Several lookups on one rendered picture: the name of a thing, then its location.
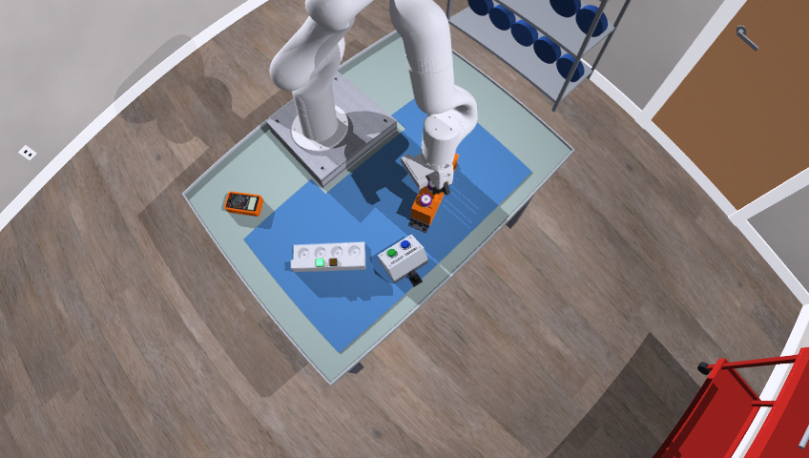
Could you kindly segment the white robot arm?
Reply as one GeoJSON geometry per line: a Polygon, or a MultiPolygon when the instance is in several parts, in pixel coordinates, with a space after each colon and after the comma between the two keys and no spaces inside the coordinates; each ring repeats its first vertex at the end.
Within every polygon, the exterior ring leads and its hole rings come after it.
{"type": "MultiPolygon", "coordinates": [[[[373,1],[305,0],[307,20],[270,65],[275,85],[293,94],[300,119],[297,115],[292,124],[292,136],[304,150],[331,149],[347,133],[347,116],[335,106],[332,81],[342,62],[344,36],[355,16],[373,1]]],[[[404,41],[415,101],[428,114],[422,152],[401,157],[414,183],[422,189],[428,184],[425,176],[453,165],[458,145],[477,124],[477,105],[468,91],[454,85],[450,30],[444,11],[433,0],[389,0],[389,11],[404,41]]]]}

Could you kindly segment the orange digital multimeter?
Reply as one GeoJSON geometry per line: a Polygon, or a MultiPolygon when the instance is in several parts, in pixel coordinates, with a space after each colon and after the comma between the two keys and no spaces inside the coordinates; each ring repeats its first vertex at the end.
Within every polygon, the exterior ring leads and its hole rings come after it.
{"type": "Polygon", "coordinates": [[[258,217],[262,204],[260,195],[229,192],[224,208],[229,213],[258,217]]]}

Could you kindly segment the orange tube rack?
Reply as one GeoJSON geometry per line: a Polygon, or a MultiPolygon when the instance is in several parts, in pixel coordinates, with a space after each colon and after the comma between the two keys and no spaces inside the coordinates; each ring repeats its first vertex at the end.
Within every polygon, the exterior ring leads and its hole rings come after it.
{"type": "MultiPolygon", "coordinates": [[[[455,154],[454,161],[452,163],[453,164],[453,174],[454,174],[454,171],[456,169],[456,165],[457,165],[456,160],[457,160],[458,156],[459,155],[455,154]]],[[[432,222],[432,220],[433,220],[433,218],[434,218],[434,216],[435,216],[435,214],[437,212],[437,209],[438,209],[438,207],[439,207],[439,205],[440,205],[440,203],[442,201],[443,196],[444,196],[444,192],[440,193],[439,195],[437,195],[437,194],[433,195],[431,192],[428,191],[427,186],[422,188],[420,190],[418,196],[416,197],[416,199],[415,199],[415,201],[413,203],[413,206],[411,208],[411,217],[414,218],[414,219],[417,219],[419,221],[422,221],[422,222],[424,222],[426,224],[429,224],[429,226],[430,226],[430,224],[431,224],[431,222],[432,222]],[[421,197],[422,194],[430,194],[432,196],[432,202],[429,205],[429,207],[427,207],[427,208],[423,207],[421,205],[421,203],[420,203],[420,197],[421,197]]]]}

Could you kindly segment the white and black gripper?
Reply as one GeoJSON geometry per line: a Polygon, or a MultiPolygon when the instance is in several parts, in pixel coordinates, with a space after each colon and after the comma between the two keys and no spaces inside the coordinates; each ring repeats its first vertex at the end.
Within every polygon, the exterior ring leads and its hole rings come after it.
{"type": "Polygon", "coordinates": [[[433,187],[433,195],[439,195],[442,192],[444,192],[445,195],[449,195],[450,191],[448,184],[451,184],[453,181],[453,165],[451,167],[446,166],[440,170],[437,170],[434,173],[426,176],[426,178],[427,180],[431,180],[435,186],[433,187]]]}

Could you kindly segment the blue flat mat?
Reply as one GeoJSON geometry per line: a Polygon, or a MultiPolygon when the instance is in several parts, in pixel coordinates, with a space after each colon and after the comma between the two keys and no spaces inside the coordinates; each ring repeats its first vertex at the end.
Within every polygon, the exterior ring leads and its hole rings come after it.
{"type": "Polygon", "coordinates": [[[378,255],[412,235],[428,263],[422,279],[531,170],[479,123],[460,142],[458,165],[426,233],[408,226],[418,189],[401,162],[422,152],[423,113],[411,100],[392,115],[405,130],[328,193],[310,179],[244,240],[306,318],[340,353],[413,284],[394,283],[378,255]],[[294,272],[296,244],[364,242],[365,270],[294,272]]]}

